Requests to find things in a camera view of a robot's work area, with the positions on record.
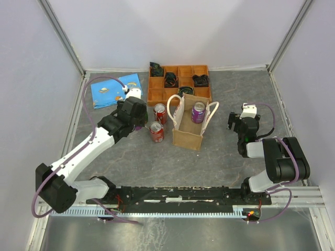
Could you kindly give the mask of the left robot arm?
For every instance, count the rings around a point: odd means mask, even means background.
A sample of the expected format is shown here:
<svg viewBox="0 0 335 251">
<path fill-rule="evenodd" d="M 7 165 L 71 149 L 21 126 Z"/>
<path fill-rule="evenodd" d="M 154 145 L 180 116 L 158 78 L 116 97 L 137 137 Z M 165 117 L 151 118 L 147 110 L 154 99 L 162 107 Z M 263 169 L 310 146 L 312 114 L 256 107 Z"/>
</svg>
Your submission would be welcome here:
<svg viewBox="0 0 335 251">
<path fill-rule="evenodd" d="M 93 127 L 92 133 L 65 157 L 50 166 L 42 163 L 36 168 L 36 193 L 56 213 L 63 213 L 74 203 L 99 199 L 112 203 L 116 185 L 104 176 L 76 181 L 78 175 L 101 153 L 127 137 L 147 122 L 147 105 L 137 97 L 117 103 L 111 114 Z"/>
</svg>

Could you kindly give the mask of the purple fanta can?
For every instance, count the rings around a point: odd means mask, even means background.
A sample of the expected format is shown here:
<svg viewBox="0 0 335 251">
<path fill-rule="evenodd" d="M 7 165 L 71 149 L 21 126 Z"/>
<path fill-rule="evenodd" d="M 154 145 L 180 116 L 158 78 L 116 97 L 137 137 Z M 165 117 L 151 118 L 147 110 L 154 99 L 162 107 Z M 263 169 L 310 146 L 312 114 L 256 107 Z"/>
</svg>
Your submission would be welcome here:
<svg viewBox="0 0 335 251">
<path fill-rule="evenodd" d="M 205 104 L 202 102 L 194 103 L 192 107 L 192 116 L 191 119 L 194 123 L 202 123 L 205 117 Z"/>
<path fill-rule="evenodd" d="M 139 131 L 139 130 L 141 130 L 143 128 L 143 126 L 135 126 L 134 127 L 134 131 Z"/>
</svg>

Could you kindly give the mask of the rolled tie dark green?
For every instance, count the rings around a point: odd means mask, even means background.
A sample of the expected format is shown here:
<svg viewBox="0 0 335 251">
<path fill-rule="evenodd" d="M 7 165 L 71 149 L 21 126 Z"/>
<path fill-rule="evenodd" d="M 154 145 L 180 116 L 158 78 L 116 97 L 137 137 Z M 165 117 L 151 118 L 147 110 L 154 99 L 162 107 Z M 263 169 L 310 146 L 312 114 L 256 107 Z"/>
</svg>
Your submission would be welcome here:
<svg viewBox="0 0 335 251">
<path fill-rule="evenodd" d="M 155 62 L 150 62 L 150 76 L 151 77 L 163 77 L 164 76 L 164 68 Z"/>
</svg>

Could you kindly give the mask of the blue printed cloth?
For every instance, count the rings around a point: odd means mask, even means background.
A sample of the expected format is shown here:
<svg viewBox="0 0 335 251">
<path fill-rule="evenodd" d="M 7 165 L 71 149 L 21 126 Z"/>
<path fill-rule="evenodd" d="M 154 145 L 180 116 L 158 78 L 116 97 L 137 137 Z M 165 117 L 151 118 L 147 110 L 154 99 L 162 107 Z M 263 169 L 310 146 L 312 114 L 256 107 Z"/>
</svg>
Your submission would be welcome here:
<svg viewBox="0 0 335 251">
<path fill-rule="evenodd" d="M 137 88 L 142 96 L 142 88 L 138 74 L 130 74 L 118 78 L 128 89 Z M 124 101 L 126 94 L 122 86 L 113 79 L 91 84 L 92 100 L 94 109 L 116 105 L 117 101 Z"/>
</svg>

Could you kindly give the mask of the rolled tie black right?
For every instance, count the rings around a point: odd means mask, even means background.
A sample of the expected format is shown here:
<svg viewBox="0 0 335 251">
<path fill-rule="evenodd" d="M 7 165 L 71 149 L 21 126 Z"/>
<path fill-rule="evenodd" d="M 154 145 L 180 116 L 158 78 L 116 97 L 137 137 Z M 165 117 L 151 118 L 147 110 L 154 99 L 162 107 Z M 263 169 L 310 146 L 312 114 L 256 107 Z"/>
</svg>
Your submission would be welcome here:
<svg viewBox="0 0 335 251">
<path fill-rule="evenodd" d="M 209 76 L 206 74 L 203 75 L 194 75 L 192 77 L 194 82 L 194 87 L 208 87 L 209 86 Z"/>
</svg>

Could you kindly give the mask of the red cola can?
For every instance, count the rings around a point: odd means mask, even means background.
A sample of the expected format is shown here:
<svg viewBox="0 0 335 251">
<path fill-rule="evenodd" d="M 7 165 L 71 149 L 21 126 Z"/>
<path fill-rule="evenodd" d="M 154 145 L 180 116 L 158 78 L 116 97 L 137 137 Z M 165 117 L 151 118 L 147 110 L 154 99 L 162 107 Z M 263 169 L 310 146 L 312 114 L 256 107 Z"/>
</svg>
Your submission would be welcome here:
<svg viewBox="0 0 335 251">
<path fill-rule="evenodd" d="M 162 103 L 156 104 L 153 108 L 155 120 L 162 125 L 167 122 L 167 110 L 166 106 Z"/>
<path fill-rule="evenodd" d="M 151 123 L 150 127 L 150 134 L 153 142 L 160 143 L 164 139 L 164 128 L 163 125 L 158 122 L 154 121 Z"/>
</svg>

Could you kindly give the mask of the orange wooden divider tray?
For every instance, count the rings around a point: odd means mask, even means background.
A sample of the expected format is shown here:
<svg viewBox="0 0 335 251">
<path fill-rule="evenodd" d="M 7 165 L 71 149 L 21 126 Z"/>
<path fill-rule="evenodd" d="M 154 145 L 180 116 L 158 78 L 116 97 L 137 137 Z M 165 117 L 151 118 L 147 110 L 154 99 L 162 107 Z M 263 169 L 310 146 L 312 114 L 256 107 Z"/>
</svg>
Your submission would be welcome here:
<svg viewBox="0 0 335 251">
<path fill-rule="evenodd" d="M 158 103 L 167 104 L 168 99 L 172 95 L 178 95 L 182 87 L 191 87 L 194 95 L 198 97 L 208 98 L 212 100 L 210 84 L 199 86 L 195 84 L 193 76 L 209 76 L 207 65 L 166 65 L 162 66 L 163 74 L 161 76 L 153 76 L 149 74 L 148 80 L 148 106 L 155 106 Z M 176 76 L 176 84 L 168 87 L 165 81 L 166 73 L 173 73 Z"/>
</svg>

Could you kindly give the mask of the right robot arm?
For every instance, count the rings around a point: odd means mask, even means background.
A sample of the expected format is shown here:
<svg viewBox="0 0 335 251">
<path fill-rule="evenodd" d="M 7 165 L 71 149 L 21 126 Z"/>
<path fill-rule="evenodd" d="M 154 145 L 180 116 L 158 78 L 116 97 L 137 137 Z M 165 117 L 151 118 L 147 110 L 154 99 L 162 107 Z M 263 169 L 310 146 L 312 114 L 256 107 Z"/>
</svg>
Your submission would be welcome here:
<svg viewBox="0 0 335 251">
<path fill-rule="evenodd" d="M 262 158 L 265 170 L 246 178 L 241 184 L 240 198 L 253 204 L 267 191 L 305 180 L 310 177 L 310 166 L 296 137 L 263 139 L 257 135 L 260 115 L 246 116 L 231 112 L 228 129 L 237 133 L 237 150 L 244 158 Z"/>
</svg>

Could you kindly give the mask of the canvas burlap tote bag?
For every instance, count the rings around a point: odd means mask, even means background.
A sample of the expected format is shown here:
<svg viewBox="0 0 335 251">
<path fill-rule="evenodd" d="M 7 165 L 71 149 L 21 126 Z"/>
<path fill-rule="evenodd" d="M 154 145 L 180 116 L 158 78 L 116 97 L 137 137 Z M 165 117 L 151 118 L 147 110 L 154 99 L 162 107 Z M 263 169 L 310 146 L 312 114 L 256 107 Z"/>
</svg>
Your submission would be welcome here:
<svg viewBox="0 0 335 251">
<path fill-rule="evenodd" d="M 202 123 L 194 123 L 191 119 L 192 107 L 199 101 L 205 104 L 205 117 Z M 208 98 L 188 94 L 183 97 L 172 95 L 167 101 L 166 110 L 173 122 L 173 145 L 200 150 L 203 134 L 218 107 L 219 102 L 210 102 Z"/>
</svg>

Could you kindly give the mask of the rolled tie blue yellow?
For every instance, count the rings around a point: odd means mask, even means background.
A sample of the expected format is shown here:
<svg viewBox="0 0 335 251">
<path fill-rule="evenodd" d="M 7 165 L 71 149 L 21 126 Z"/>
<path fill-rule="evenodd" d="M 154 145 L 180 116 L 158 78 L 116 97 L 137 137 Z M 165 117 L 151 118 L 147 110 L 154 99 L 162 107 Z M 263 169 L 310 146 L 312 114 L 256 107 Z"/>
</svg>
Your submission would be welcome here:
<svg viewBox="0 0 335 251">
<path fill-rule="evenodd" d="M 191 86 L 182 86 L 178 89 L 178 95 L 183 97 L 184 94 L 194 95 L 194 89 Z"/>
</svg>

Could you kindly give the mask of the aluminium frame rail front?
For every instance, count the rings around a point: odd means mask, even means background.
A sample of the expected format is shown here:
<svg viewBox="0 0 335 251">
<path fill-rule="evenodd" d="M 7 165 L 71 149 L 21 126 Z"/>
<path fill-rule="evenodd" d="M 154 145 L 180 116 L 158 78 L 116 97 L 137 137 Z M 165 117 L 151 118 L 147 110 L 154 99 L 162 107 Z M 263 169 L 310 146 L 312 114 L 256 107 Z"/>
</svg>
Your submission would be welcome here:
<svg viewBox="0 0 335 251">
<path fill-rule="evenodd" d="M 322 203 L 320 190 L 316 187 L 279 187 L 274 191 L 266 192 L 266 194 L 271 197 L 272 204 L 284 203 L 286 200 L 297 204 Z M 63 193 L 56 193 L 53 198 L 43 196 L 42 199 L 57 213 L 62 213 L 75 204 L 100 203 L 97 198 L 92 196 L 80 198 L 79 194 L 72 188 L 66 189 Z"/>
</svg>

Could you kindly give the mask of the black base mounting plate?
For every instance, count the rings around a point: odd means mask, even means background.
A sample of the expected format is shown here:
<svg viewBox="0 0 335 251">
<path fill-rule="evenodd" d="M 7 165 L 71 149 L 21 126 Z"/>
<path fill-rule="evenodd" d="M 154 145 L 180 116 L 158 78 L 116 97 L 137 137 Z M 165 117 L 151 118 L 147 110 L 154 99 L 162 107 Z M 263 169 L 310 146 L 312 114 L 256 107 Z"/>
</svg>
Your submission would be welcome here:
<svg viewBox="0 0 335 251">
<path fill-rule="evenodd" d="M 231 213 L 233 206 L 268 206 L 271 197 L 240 197 L 240 188 L 221 187 L 130 187 L 115 188 L 98 199 L 116 206 L 121 213 Z"/>
</svg>

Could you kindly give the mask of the rolled tie black orange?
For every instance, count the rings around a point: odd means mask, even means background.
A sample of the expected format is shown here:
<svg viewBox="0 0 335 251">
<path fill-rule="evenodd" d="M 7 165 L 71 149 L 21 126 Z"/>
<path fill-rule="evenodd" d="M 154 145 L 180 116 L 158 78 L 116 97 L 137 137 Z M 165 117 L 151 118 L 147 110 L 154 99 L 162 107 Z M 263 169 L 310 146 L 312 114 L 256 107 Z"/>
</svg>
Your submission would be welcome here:
<svg viewBox="0 0 335 251">
<path fill-rule="evenodd" d="M 178 79 L 173 72 L 166 72 L 164 76 L 165 88 L 178 88 Z"/>
</svg>

